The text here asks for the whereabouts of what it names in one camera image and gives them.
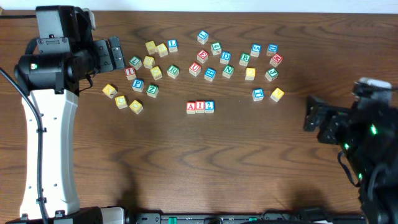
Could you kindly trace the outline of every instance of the brown wood surface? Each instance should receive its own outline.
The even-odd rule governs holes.
[[[29,12],[5,11],[5,14]],[[157,98],[133,92],[123,71],[99,74],[80,96],[75,120],[75,180],[81,207],[127,205],[165,213],[261,212],[323,205],[335,212],[359,212],[358,192],[338,165],[337,146],[317,143],[302,130],[305,98],[314,94],[339,106],[353,101],[360,77],[398,85],[398,16],[369,14],[253,14],[96,12],[95,39],[118,36],[126,61],[147,55],[145,42],[178,40],[178,52],[156,64],[154,81],[142,67],[137,76],[155,83]],[[202,45],[201,29],[210,33]],[[0,21],[0,66],[13,73],[28,41],[38,36],[35,19]],[[201,49],[220,41],[232,53],[229,80],[221,76],[220,56],[210,55],[198,77],[188,72]],[[244,80],[241,53],[261,44],[249,67],[257,77]],[[279,77],[264,75],[269,43],[284,61]],[[180,67],[176,80],[170,64]],[[207,67],[217,70],[213,83]],[[140,115],[119,110],[102,93],[112,83],[118,95],[144,104]],[[252,90],[266,97],[253,102]],[[276,87],[285,96],[274,103]],[[215,100],[214,114],[186,114],[188,100]],[[0,222],[15,218],[25,187],[26,127],[21,98],[0,78]]]

